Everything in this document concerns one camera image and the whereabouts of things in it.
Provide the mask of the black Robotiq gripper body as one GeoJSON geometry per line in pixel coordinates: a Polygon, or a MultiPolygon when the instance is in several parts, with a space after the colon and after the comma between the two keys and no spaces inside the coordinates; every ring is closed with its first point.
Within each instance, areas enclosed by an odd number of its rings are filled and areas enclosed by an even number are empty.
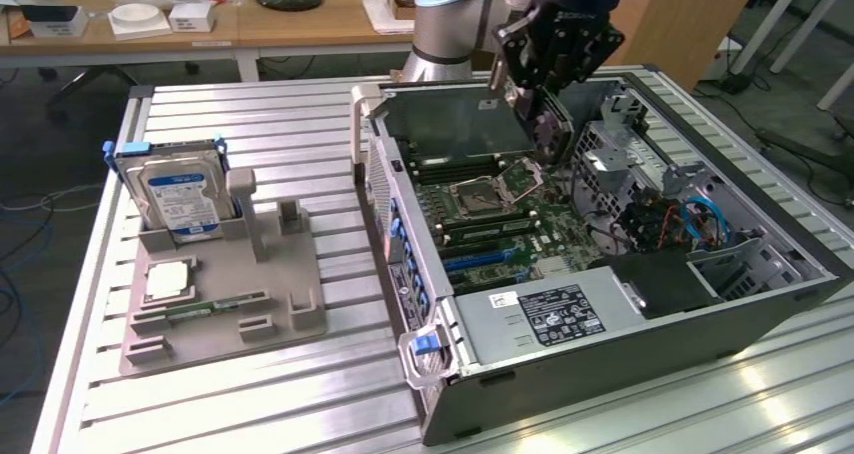
{"type": "Polygon", "coordinates": [[[610,13],[621,0],[533,0],[531,29],[535,39],[550,39],[559,28],[567,36],[600,34],[610,25],[610,13]]]}

